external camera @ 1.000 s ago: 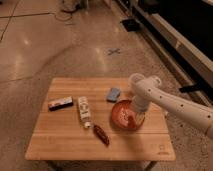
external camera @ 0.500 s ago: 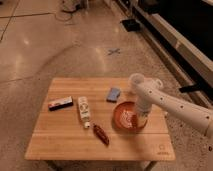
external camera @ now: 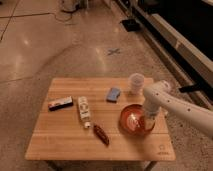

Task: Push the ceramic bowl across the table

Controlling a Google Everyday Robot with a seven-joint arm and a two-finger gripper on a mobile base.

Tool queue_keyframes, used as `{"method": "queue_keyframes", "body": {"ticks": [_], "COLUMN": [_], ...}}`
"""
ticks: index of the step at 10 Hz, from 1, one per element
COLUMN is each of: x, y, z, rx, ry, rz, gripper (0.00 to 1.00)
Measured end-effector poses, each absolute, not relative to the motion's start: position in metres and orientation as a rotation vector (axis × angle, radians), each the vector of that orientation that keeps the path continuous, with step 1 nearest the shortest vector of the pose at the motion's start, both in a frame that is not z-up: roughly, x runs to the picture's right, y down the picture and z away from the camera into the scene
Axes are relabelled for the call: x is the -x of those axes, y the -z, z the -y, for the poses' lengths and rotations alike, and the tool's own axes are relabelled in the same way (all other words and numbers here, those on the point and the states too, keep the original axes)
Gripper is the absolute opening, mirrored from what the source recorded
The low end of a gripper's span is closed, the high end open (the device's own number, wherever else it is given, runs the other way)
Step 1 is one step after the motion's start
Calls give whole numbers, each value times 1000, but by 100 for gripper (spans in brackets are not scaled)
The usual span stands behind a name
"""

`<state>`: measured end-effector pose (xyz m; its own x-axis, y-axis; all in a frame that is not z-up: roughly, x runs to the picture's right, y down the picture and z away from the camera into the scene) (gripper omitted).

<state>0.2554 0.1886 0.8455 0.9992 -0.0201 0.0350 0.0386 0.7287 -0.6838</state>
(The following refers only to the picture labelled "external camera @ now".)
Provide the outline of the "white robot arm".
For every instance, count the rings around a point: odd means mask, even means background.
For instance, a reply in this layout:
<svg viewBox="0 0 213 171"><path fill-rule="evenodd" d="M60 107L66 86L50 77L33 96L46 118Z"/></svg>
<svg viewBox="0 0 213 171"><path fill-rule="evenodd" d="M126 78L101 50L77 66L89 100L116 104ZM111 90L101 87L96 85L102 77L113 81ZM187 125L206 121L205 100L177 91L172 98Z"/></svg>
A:
<svg viewBox="0 0 213 171"><path fill-rule="evenodd" d="M148 116L156 116L163 107L213 140L213 111L178 99L170 95L170 91L171 86L165 80L144 87L144 112Z"/></svg>

